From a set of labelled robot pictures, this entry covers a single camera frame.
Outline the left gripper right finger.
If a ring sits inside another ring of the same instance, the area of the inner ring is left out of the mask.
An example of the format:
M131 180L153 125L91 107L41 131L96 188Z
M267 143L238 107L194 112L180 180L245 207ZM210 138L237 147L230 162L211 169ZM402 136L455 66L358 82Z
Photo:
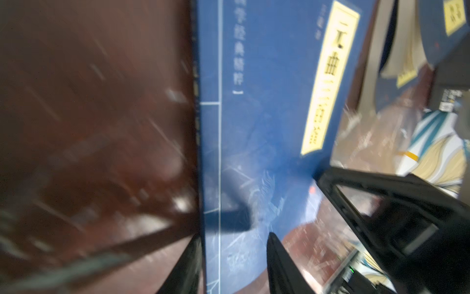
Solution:
M271 294L314 294L274 232L267 241L267 270Z

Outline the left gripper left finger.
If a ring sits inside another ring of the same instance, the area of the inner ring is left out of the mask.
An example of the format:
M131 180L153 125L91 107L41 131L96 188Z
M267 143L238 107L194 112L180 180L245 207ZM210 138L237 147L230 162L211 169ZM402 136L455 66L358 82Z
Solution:
M197 294L202 263L201 236L194 235L156 294Z

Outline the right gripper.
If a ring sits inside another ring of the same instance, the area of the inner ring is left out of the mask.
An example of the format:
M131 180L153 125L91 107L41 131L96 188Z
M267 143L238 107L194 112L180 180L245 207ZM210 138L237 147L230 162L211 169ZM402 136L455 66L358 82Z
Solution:
M330 167L318 187L399 294L470 291L470 213L415 175Z

